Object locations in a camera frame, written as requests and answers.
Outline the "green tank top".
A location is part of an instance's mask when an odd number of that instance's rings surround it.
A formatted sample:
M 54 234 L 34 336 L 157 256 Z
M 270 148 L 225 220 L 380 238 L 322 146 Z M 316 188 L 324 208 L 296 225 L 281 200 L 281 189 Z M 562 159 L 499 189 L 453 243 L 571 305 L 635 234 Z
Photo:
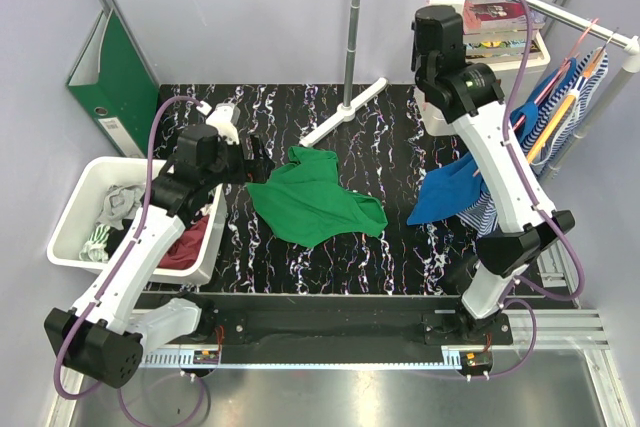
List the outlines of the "green tank top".
M 378 237 L 388 225 L 377 198 L 341 186 L 333 151 L 293 146 L 287 164 L 247 190 L 276 238 L 307 249 L 341 234 Z

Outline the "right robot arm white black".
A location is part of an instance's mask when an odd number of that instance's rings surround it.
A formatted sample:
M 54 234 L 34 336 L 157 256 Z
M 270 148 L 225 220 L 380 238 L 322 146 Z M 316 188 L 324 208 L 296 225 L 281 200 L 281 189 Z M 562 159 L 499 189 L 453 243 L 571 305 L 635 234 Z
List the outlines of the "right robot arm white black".
M 504 93 L 492 69 L 466 59 L 463 18 L 451 6 L 415 13 L 412 69 L 426 101 L 465 143 L 494 200 L 499 229 L 476 243 L 477 270 L 462 294 L 454 331 L 476 343 L 504 307 L 508 285 L 575 225 L 535 178 L 509 124 Z

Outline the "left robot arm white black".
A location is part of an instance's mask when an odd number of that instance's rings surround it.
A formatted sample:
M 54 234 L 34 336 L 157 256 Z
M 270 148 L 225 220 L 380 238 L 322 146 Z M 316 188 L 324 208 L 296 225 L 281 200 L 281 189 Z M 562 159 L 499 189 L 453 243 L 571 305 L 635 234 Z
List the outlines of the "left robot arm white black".
M 44 329 L 56 355 L 54 386 L 62 368 L 112 388 L 124 386 L 146 354 L 181 336 L 196 343 L 215 333 L 216 319 L 205 301 L 184 294 L 138 319 L 131 314 L 144 286 L 196 212 L 221 184 L 264 183 L 274 162 L 264 142 L 251 136 L 247 157 L 235 127 L 199 124 L 184 129 L 159 172 L 147 172 L 141 208 L 114 259 L 67 310 L 54 308 Z

